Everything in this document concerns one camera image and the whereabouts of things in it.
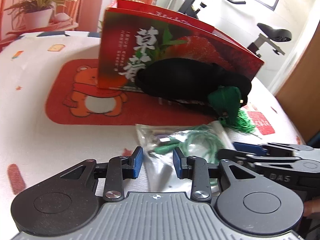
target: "green tassel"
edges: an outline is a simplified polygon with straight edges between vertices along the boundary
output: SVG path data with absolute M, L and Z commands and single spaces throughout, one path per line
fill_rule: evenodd
M 238 111 L 238 117 L 236 122 L 233 125 L 227 125 L 226 118 L 219 118 L 222 126 L 229 127 L 232 130 L 243 132 L 243 133 L 252 133 L 256 126 L 249 119 L 247 113 L 241 109 Z
M 208 95 L 208 100 L 220 116 L 219 120 L 224 127 L 243 133 L 251 133 L 255 129 L 246 112 L 239 109 L 241 107 L 239 88 L 220 87 Z

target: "green cable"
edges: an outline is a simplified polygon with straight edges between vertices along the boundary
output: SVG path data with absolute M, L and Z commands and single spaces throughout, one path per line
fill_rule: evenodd
M 189 146 L 193 142 L 202 141 L 206 142 L 209 146 L 209 149 L 201 156 L 209 163 L 218 163 L 219 161 L 216 158 L 216 153 L 219 149 L 223 148 L 224 145 L 219 140 L 218 136 L 212 134 L 211 132 L 204 130 L 193 130 L 187 133 L 187 138 L 184 142 L 180 142 L 178 147 L 183 152 L 183 154 L 188 157 L 189 154 Z
M 179 147 L 183 154 L 188 157 L 189 154 L 189 146 L 192 143 L 196 143 L 196 141 L 206 142 L 208 145 L 208 150 L 201 156 L 207 160 L 208 163 L 215 163 L 218 164 L 219 160 L 216 158 L 216 154 L 219 149 L 224 148 L 223 143 L 220 141 L 219 137 L 215 134 L 208 131 L 207 125 L 199 125 L 189 128 L 190 131 L 186 133 L 186 140 L 184 142 L 179 141 L 175 138 L 170 139 L 172 144 L 156 147 L 153 152 L 157 154 L 167 154 L 168 152 L 172 151 L 175 147 Z M 215 186 L 217 185 L 217 179 L 210 179 L 210 185 Z

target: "plastic bag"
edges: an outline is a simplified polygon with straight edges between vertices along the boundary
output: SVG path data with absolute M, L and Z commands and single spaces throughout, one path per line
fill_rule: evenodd
M 195 155 L 210 163 L 218 163 L 215 154 L 220 148 L 234 149 L 219 121 L 193 127 L 136 125 L 152 192 L 185 191 L 190 195 L 192 181 L 178 179 L 172 151 L 179 147 L 185 156 Z M 216 183 L 212 192 L 217 192 Z

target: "orange bear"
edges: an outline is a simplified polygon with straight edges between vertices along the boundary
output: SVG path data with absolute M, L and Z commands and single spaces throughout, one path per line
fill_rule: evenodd
M 80 66 L 74 76 L 73 90 L 63 101 L 74 116 L 85 117 L 91 113 L 117 116 L 127 95 L 118 90 L 100 89 L 97 85 L 98 68 Z

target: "printed pattern on tablecloth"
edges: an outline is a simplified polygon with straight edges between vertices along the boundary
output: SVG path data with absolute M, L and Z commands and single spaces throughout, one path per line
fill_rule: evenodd
M 252 119 L 253 124 L 256 125 L 257 129 L 262 135 L 275 133 L 275 130 L 263 115 L 263 113 L 259 112 L 253 104 L 248 102 L 248 104 L 243 108 L 246 110 L 247 115 Z
M 96 86 L 98 59 L 76 59 L 62 66 L 46 103 L 46 114 L 59 124 L 183 125 L 214 121 L 178 103 L 140 92 Z

